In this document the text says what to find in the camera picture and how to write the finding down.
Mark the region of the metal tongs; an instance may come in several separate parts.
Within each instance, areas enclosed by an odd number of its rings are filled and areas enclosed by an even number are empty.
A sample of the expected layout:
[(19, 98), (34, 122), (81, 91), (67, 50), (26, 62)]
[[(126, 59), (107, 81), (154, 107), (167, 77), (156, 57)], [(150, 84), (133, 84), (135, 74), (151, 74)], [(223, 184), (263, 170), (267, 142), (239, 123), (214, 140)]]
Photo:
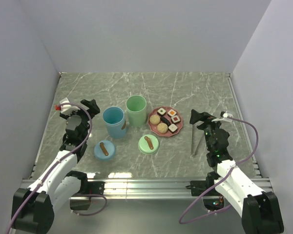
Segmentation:
[(196, 157), (196, 155), (198, 154), (199, 147), (202, 144), (203, 138), (204, 134), (202, 132), (198, 132), (197, 125), (193, 124), (191, 134), (191, 157)]

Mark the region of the sushi piece red centre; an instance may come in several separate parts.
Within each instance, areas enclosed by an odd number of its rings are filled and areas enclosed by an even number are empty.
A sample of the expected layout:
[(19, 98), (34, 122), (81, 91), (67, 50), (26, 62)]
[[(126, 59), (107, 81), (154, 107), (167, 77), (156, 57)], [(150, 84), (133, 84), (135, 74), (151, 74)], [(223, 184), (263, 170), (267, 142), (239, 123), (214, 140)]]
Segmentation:
[(178, 124), (178, 123), (181, 122), (181, 119), (180, 119), (180, 117), (178, 115), (174, 115), (174, 116), (171, 117), (171, 122), (173, 124)]

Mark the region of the sushi piece orange top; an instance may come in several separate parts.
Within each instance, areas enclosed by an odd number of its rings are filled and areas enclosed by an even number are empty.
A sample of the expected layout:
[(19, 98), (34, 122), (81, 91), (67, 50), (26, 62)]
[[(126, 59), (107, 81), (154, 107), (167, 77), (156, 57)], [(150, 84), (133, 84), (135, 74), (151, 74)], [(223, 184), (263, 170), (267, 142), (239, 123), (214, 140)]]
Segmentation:
[(177, 112), (176, 112), (175, 110), (173, 110), (173, 109), (170, 109), (170, 110), (167, 112), (167, 115), (168, 115), (169, 117), (173, 117), (173, 116), (177, 115)]

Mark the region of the sushi piece pink centre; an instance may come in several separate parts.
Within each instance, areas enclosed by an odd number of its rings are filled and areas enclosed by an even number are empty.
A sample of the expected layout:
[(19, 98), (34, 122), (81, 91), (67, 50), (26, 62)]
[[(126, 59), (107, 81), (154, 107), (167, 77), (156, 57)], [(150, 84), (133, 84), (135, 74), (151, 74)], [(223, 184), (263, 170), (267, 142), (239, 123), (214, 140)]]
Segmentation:
[(172, 123), (168, 126), (168, 130), (174, 134), (174, 133), (177, 133), (179, 131), (179, 128), (176, 124)]

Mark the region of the dark chocolate roll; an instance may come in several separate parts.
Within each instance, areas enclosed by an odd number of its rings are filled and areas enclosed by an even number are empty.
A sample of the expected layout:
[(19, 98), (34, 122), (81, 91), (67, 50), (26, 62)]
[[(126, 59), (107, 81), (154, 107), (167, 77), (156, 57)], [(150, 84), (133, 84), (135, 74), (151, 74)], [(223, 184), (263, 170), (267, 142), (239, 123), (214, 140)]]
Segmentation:
[(165, 123), (167, 126), (169, 126), (171, 124), (171, 122), (165, 118), (164, 116), (160, 117), (161, 122)]

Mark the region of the sushi piece green centre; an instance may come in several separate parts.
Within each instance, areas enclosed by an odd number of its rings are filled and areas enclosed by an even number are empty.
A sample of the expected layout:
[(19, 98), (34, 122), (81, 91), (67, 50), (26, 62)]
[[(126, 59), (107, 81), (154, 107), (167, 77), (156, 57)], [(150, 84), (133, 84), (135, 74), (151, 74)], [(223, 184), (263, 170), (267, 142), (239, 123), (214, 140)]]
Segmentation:
[(161, 117), (164, 116), (166, 113), (167, 113), (167, 111), (163, 107), (161, 107), (157, 110), (157, 114)]

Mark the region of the round bun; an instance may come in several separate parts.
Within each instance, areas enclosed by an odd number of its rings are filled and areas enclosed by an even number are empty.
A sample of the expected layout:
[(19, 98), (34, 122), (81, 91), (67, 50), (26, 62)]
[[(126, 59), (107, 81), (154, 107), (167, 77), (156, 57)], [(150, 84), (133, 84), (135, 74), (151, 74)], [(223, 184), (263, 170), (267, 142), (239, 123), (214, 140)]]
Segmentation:
[(152, 125), (158, 125), (160, 123), (161, 119), (160, 119), (160, 116), (159, 115), (151, 115), (149, 117), (149, 122), (152, 124)]
[(161, 122), (157, 125), (157, 131), (161, 134), (165, 134), (168, 131), (168, 125)]

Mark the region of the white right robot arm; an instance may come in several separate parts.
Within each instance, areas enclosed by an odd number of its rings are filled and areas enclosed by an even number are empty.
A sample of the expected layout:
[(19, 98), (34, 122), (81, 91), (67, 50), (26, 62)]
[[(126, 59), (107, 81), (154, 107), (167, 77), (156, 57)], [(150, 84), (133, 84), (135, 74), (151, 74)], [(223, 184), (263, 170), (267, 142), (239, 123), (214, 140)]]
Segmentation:
[(213, 168), (206, 178), (207, 193), (222, 195), (240, 215), (242, 227), (247, 234), (281, 234), (284, 232), (283, 219), (277, 196), (266, 192), (248, 178), (227, 150), (229, 133), (221, 128), (222, 122), (236, 120), (232, 114), (221, 112), (214, 117), (207, 112), (191, 111), (190, 124), (201, 122), (197, 129), (204, 132), (207, 162)]

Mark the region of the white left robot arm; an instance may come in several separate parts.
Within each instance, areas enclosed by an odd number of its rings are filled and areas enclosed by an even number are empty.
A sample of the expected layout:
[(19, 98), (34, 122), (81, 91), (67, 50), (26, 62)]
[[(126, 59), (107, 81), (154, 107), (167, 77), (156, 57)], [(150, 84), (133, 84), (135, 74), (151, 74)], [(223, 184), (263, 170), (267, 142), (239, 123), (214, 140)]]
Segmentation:
[(19, 188), (13, 195), (11, 229), (32, 234), (47, 233), (54, 221), (58, 207), (74, 194), (88, 192), (87, 175), (72, 170), (87, 148), (92, 130), (92, 119), (100, 113), (96, 100), (71, 103), (67, 98), (56, 106), (66, 128), (56, 158), (41, 176), (27, 188)]

